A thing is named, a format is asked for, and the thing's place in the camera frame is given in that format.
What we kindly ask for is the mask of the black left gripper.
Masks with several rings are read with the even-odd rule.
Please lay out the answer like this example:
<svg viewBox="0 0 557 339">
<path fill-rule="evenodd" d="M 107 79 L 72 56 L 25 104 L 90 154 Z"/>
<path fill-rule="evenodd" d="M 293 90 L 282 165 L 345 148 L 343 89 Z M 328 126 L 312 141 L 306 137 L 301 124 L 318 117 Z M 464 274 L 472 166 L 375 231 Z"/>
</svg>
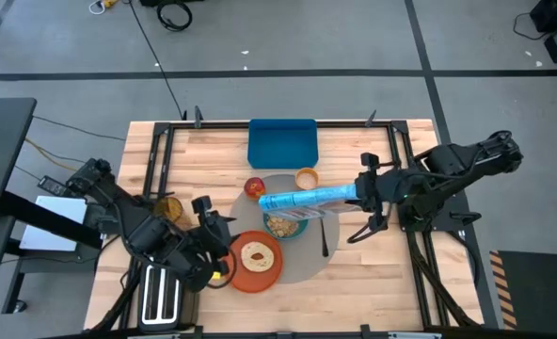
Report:
<svg viewBox="0 0 557 339">
<path fill-rule="evenodd" d="M 198 217 L 199 235 L 201 238 L 205 238 L 205 242 L 207 243 L 206 247 L 208 249 L 222 249 L 224 244 L 226 249 L 230 250 L 233 237 L 229 234 L 223 235 L 222 240 L 219 238 L 219 235 L 217 234 L 218 227 L 216 225 L 219 214 L 215 210 L 212 210 L 210 197 L 201 196 L 195 198 L 192 201 L 192 207 Z M 226 223 L 235 221 L 235 218 L 232 217 L 220 216 L 220 219 Z"/>
</svg>

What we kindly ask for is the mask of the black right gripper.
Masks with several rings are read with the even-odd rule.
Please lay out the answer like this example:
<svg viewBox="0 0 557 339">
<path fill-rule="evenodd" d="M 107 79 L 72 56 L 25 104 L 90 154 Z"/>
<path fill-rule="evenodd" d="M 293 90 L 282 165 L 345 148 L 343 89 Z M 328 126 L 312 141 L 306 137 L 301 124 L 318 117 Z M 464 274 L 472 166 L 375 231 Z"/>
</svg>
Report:
<svg viewBox="0 0 557 339">
<path fill-rule="evenodd" d="M 360 159 L 367 170 L 361 172 L 355 180 L 355 185 L 360 186 L 360 200 L 357 201 L 357 206 L 363 212 L 372 212 L 367 222 L 369 231 L 383 231 L 387 228 L 386 219 L 382 216 L 383 203 L 393 202 L 397 170 L 391 169 L 378 174 L 381 164 L 378 156 L 373 153 L 363 153 Z"/>
</svg>

